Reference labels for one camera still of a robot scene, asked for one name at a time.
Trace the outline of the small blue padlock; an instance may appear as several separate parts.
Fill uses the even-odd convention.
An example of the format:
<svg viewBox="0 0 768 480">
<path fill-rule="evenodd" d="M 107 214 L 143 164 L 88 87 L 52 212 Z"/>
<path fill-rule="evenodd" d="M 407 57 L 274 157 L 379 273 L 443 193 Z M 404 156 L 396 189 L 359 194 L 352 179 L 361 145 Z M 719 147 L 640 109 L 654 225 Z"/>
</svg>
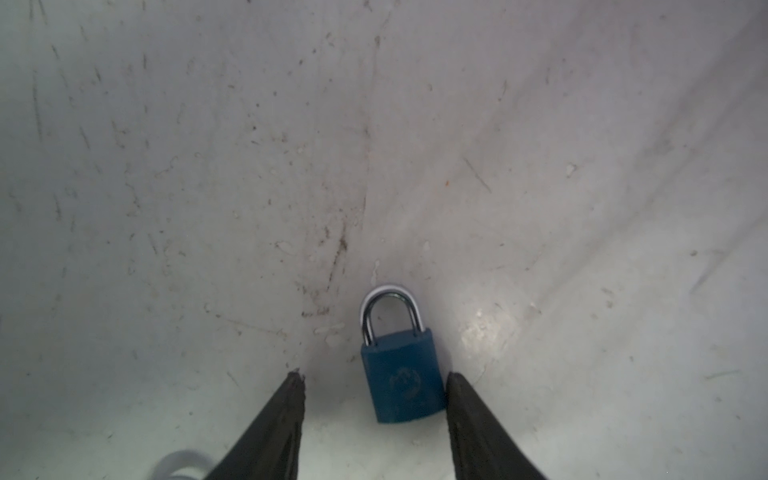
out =
<svg viewBox="0 0 768 480">
<path fill-rule="evenodd" d="M 405 306 L 410 327 L 378 337 L 372 314 L 384 298 Z M 434 337 L 424 326 L 412 293 L 392 284 L 374 288 L 362 301 L 359 321 L 361 358 L 377 422 L 407 423 L 445 410 L 447 397 Z"/>
</svg>

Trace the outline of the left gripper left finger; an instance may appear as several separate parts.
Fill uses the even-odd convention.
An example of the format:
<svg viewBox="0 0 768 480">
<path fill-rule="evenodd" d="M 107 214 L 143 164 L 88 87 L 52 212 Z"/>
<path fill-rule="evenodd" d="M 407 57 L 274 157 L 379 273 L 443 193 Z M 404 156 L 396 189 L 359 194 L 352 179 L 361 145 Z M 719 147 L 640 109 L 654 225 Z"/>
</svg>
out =
<svg viewBox="0 0 768 480">
<path fill-rule="evenodd" d="M 305 416 L 304 377 L 291 371 L 208 480 L 296 480 Z"/>
</svg>

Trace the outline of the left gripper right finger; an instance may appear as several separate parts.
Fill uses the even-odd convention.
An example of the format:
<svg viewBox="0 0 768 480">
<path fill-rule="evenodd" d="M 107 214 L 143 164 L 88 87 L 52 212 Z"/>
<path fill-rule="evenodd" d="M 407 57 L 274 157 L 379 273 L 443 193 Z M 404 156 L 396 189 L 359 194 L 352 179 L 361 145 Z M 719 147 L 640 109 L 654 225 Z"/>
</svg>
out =
<svg viewBox="0 0 768 480">
<path fill-rule="evenodd" d="M 448 374 L 446 395 L 456 478 L 545 479 L 461 373 Z"/>
</svg>

